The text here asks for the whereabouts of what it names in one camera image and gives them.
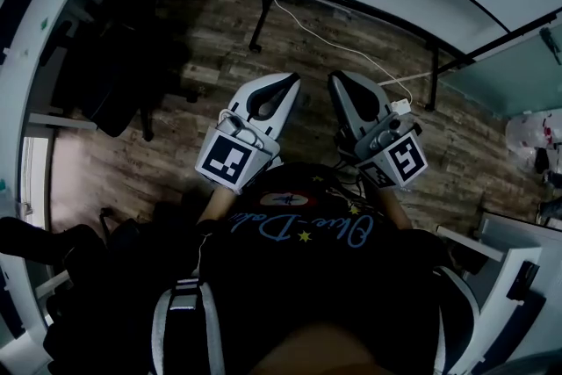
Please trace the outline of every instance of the black t-shirt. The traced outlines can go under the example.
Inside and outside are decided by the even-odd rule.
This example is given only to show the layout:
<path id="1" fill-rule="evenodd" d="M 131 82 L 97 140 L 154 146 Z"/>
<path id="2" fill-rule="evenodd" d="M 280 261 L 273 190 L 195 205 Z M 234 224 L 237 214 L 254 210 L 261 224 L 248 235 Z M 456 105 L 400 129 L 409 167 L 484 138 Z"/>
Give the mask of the black t-shirt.
<path id="1" fill-rule="evenodd" d="M 208 236 L 201 277 L 213 289 L 227 373 L 248 373 L 292 331 L 341 326 L 386 369 L 431 373 L 438 336 L 432 269 L 442 243 L 399 231 L 332 170 L 294 163 L 261 175 Z"/>
<path id="2" fill-rule="evenodd" d="M 205 235 L 200 277 L 213 290 L 228 375 L 247 374 L 291 332 L 318 321 L 347 329 L 397 375 L 433 371 L 432 269 L 450 265 L 443 244 L 399 231 L 329 168 L 265 172 L 224 221 L 195 226 L 155 213 L 154 223 L 127 223 L 112 234 L 108 258 L 91 261 L 96 276 L 55 296 L 66 312 L 54 315 L 46 339 L 53 373 L 146 374 L 156 302 L 190 276 Z M 167 324 L 166 336 L 169 327 L 179 351 L 164 361 L 200 373 L 193 361 L 194 352 L 206 358 L 205 324 Z"/>

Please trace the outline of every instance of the cable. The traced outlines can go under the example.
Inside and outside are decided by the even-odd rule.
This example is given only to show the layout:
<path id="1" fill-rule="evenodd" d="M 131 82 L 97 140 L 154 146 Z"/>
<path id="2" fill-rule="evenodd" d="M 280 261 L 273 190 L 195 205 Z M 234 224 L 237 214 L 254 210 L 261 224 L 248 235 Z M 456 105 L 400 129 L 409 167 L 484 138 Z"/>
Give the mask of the cable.
<path id="1" fill-rule="evenodd" d="M 340 184 L 348 184 L 348 185 L 354 185 L 357 187 L 357 190 L 359 191 L 359 197 L 363 196 L 363 188 L 361 187 L 361 182 L 362 182 L 362 178 L 361 178 L 361 174 L 357 174 L 357 177 L 355 178 L 354 182 L 343 182 L 340 181 Z"/>
<path id="2" fill-rule="evenodd" d="M 385 74 L 387 74 L 389 77 L 391 77 L 395 83 L 399 84 L 400 87 L 407 92 L 407 94 L 410 96 L 410 100 L 408 101 L 409 104 L 412 104 L 412 101 L 414 100 L 414 96 L 412 96 L 412 93 L 410 92 L 410 90 L 404 86 L 395 76 L 392 76 L 391 74 L 389 74 L 386 69 L 384 69 L 382 66 L 380 66 L 380 64 L 377 64 L 375 61 L 373 61 L 371 58 L 369 58 L 366 54 L 364 54 L 363 52 L 359 52 L 358 50 L 354 50 L 352 48 L 347 48 L 344 46 L 340 46 L 338 44 L 334 44 L 333 42 L 330 42 L 328 40 L 324 40 L 324 38 L 322 38 L 321 36 L 317 35 L 315 32 L 313 32 L 312 30 L 308 30 L 306 27 L 304 27 L 299 20 L 297 19 L 297 17 L 292 14 L 289 10 L 283 8 L 278 2 L 277 0 L 273 0 L 273 2 L 275 2 L 275 5 L 277 5 L 278 8 L 280 8 L 281 10 L 283 10 L 285 13 L 289 14 L 297 23 L 297 25 L 302 28 L 305 32 L 309 32 L 310 34 L 312 34 L 313 36 L 315 36 L 316 38 L 318 38 L 319 40 L 325 42 L 326 44 L 332 46 L 332 47 L 336 47 L 336 48 L 340 48 L 341 50 L 347 50 L 348 52 L 351 52 L 353 54 L 359 54 L 361 56 L 363 56 L 364 58 L 366 58 L 368 61 L 370 61 L 372 64 L 374 64 L 377 68 L 379 68 L 380 70 L 382 70 Z"/>
<path id="3" fill-rule="evenodd" d="M 297 19 L 297 17 L 292 14 L 289 10 L 287 10 L 286 8 L 282 7 L 279 2 L 277 0 L 273 0 L 273 2 L 275 2 L 275 5 L 280 9 L 283 10 L 285 13 L 287 13 L 289 16 L 291 16 L 294 21 L 297 23 L 297 25 L 302 28 L 305 32 L 308 32 L 310 34 L 312 34 L 313 36 L 315 36 L 316 38 L 318 38 L 319 40 L 325 42 L 326 44 L 328 44 L 329 46 L 332 47 L 336 47 L 336 48 L 340 48 L 341 50 L 345 50 L 347 52 L 351 52 L 353 54 L 359 54 L 361 56 L 363 56 L 367 61 L 369 61 L 370 63 L 374 64 L 379 70 L 381 70 L 382 72 L 384 72 L 385 74 L 387 74 L 389 77 L 392 78 L 392 80 L 389 80 L 387 82 L 382 82 L 379 83 L 380 86 L 386 86 L 387 84 L 394 84 L 397 83 L 405 92 L 407 92 L 407 94 L 409 95 L 409 100 L 408 103 L 412 104 L 412 102 L 414 101 L 414 96 L 412 95 L 412 92 L 410 92 L 410 90 L 404 86 L 402 84 L 402 82 L 405 82 L 407 80 L 414 80 L 416 78 L 421 78 L 424 76 L 429 76 L 431 73 L 427 72 L 424 74 L 417 74 L 415 76 L 405 76 L 403 78 L 396 78 L 395 76 L 393 76 L 392 74 L 390 74 L 385 68 L 383 68 L 380 64 L 376 63 L 375 61 L 373 61 L 371 58 L 369 58 L 366 54 L 364 54 L 363 52 L 359 52 L 358 50 L 352 49 L 352 48 L 348 48 L 348 47 L 344 47 L 344 46 L 340 46 L 338 44 L 334 44 L 333 42 L 330 42 L 328 40 L 325 40 L 324 38 L 322 38 L 320 35 L 316 34 L 315 32 L 313 32 L 312 30 L 307 29 L 305 26 L 303 26 L 300 21 Z"/>
<path id="4" fill-rule="evenodd" d="M 201 245 L 199 245 L 199 259 L 197 260 L 197 267 L 195 268 L 195 270 L 191 273 L 191 275 L 193 277 L 198 277 L 199 276 L 199 265 L 201 264 L 201 249 L 203 248 L 203 246 L 205 245 L 205 241 L 207 240 L 207 238 L 209 236 L 211 236 L 213 233 L 209 233 L 209 234 L 202 234 L 205 239 L 203 240 L 203 242 L 201 242 Z"/>

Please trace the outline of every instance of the power strip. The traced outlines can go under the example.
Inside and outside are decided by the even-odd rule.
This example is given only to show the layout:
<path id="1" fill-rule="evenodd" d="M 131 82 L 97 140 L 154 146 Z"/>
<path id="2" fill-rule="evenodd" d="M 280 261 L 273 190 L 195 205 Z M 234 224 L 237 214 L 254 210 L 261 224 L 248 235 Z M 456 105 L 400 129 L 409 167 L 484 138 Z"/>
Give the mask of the power strip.
<path id="1" fill-rule="evenodd" d="M 392 102 L 391 107 L 393 108 L 394 112 L 397 112 L 400 116 L 404 114 L 408 114 L 412 111 L 410 107 L 410 103 L 407 101 L 406 98 L 399 100 L 398 102 Z"/>

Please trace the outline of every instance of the chair wheel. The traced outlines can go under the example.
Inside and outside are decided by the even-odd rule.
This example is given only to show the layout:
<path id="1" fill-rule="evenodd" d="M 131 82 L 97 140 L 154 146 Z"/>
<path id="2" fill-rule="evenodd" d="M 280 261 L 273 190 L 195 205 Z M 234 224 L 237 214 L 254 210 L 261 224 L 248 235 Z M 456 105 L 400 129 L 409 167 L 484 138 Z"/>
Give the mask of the chair wheel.
<path id="1" fill-rule="evenodd" d="M 99 215 L 104 217 L 111 217 L 113 214 L 114 212 L 111 208 L 102 208 L 102 210 L 99 212 Z"/>
<path id="2" fill-rule="evenodd" d="M 196 104 L 199 93 L 195 90 L 190 90 L 185 94 L 185 100 L 188 104 Z"/>

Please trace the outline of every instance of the white plastic bag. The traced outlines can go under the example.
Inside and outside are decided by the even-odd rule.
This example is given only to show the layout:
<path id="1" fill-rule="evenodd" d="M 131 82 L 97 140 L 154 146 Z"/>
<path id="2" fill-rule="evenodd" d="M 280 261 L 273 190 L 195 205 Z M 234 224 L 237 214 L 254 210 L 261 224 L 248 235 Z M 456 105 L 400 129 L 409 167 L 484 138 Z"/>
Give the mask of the white plastic bag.
<path id="1" fill-rule="evenodd" d="M 528 174 L 535 173 L 536 159 L 537 149 L 534 147 L 510 148 L 508 151 L 508 161 Z"/>
<path id="2" fill-rule="evenodd" d="M 562 142 L 562 110 L 534 112 L 512 118 L 506 126 L 508 148 L 553 148 Z"/>

